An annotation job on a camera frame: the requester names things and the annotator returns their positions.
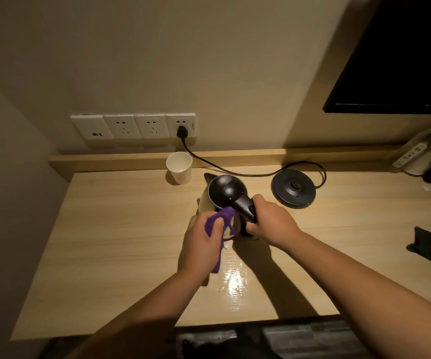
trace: wooden ledge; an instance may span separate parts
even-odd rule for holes
[[[400,145],[308,147],[271,150],[200,151],[197,155],[223,167],[283,165],[292,161],[319,163],[366,162],[385,160]],[[49,164],[67,181],[74,173],[97,171],[166,169],[165,160],[171,153],[54,155]],[[193,168],[209,165],[194,159]]]

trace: black cable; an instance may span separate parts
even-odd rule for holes
[[[206,160],[206,159],[204,159],[204,158],[202,158],[200,156],[197,156],[195,153],[193,153],[192,151],[189,150],[189,148],[187,147],[187,145],[185,143],[185,137],[182,137],[183,135],[187,136],[187,133],[188,133],[187,129],[185,127],[183,127],[183,126],[180,126],[179,130],[177,131],[177,137],[179,137],[182,140],[182,144],[184,145],[184,148],[187,150],[187,152],[191,156],[199,159],[200,161],[206,162],[209,165],[212,165],[214,168],[222,170],[222,171],[226,172],[227,174],[232,174],[232,175],[235,175],[235,176],[248,177],[248,178],[263,178],[263,177],[266,177],[266,176],[275,175],[275,174],[281,172],[282,170],[285,170],[286,168],[289,168],[289,167],[294,166],[294,165],[298,165],[298,164],[312,164],[312,165],[315,165],[315,166],[319,167],[320,170],[322,171],[322,175],[323,175],[322,176],[322,183],[320,185],[316,186],[315,188],[318,189],[319,187],[322,187],[325,184],[325,182],[327,181],[327,172],[326,172],[325,168],[322,165],[320,165],[320,164],[318,164],[316,162],[313,162],[313,161],[295,161],[295,162],[291,162],[288,165],[285,165],[283,168],[280,168],[277,171],[271,172],[269,174],[240,174],[238,172],[234,172],[234,171],[230,171],[230,170],[221,168],[220,166],[218,166],[218,165],[216,165],[216,164],[214,164],[214,163],[212,163],[212,162],[210,162],[210,161],[208,161],[208,160]]]

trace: person's left arm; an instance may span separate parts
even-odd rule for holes
[[[179,271],[89,337],[67,359],[153,356],[219,259],[224,220],[215,221],[210,237],[204,230],[214,214],[205,212],[190,220]]]

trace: wooden desk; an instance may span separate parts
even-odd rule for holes
[[[93,333],[174,273],[207,171],[194,169],[192,181],[181,186],[169,184],[165,170],[75,174],[12,338]],[[316,172],[307,174],[320,180]],[[271,178],[243,181],[250,195],[275,201]],[[413,242],[414,226],[431,231],[431,192],[423,190],[420,179],[329,172],[314,204],[290,213],[303,230],[431,301],[431,262],[405,249]],[[219,274],[199,289],[179,326],[337,313],[283,252],[272,248],[275,265],[264,247],[247,249],[257,258],[254,270],[229,243]]]

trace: person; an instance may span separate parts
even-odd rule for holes
[[[258,222],[248,223],[247,230],[301,265],[372,352],[390,359],[431,358],[429,301],[304,233],[283,207],[261,195],[253,200]],[[218,260],[222,218],[211,236],[204,231],[213,214],[190,220],[181,268],[87,338],[68,359],[154,357]]]

